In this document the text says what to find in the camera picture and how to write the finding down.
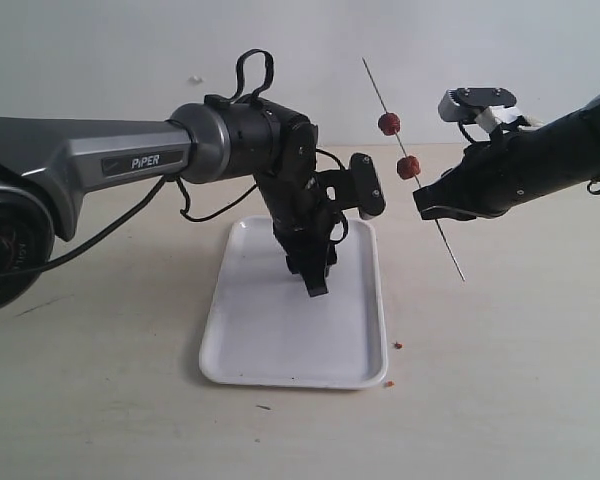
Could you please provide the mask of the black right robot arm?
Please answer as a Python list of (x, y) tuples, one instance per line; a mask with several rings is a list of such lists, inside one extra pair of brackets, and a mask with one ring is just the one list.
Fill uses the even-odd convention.
[(584, 107), (543, 125), (516, 107), (507, 89), (462, 87), (445, 92), (440, 118), (477, 125), (461, 162), (413, 198), (422, 219), (497, 218), (511, 208), (581, 183), (600, 194), (600, 94)]

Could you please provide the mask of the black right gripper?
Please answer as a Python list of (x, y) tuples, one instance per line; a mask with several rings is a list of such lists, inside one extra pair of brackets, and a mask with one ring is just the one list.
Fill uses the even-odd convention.
[(545, 195), (545, 141), (509, 134), (471, 147), (438, 180), (413, 192), (421, 219), (496, 218)]

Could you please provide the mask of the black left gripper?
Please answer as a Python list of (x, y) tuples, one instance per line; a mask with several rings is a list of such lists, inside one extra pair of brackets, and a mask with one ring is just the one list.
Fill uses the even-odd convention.
[(318, 174), (295, 180), (261, 174), (259, 192), (272, 218), (274, 237), (287, 255), (289, 270), (302, 274), (310, 297), (326, 295), (326, 279), (337, 262), (338, 242), (332, 234), (345, 218), (327, 197)]

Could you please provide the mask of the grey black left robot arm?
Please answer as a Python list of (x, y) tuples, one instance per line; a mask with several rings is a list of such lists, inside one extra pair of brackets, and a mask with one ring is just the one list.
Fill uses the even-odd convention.
[(266, 99), (210, 95), (164, 121), (0, 117), (0, 309), (62, 264), (86, 195), (154, 179), (208, 184), (250, 177), (289, 270), (326, 292), (344, 221), (316, 169), (318, 129)]

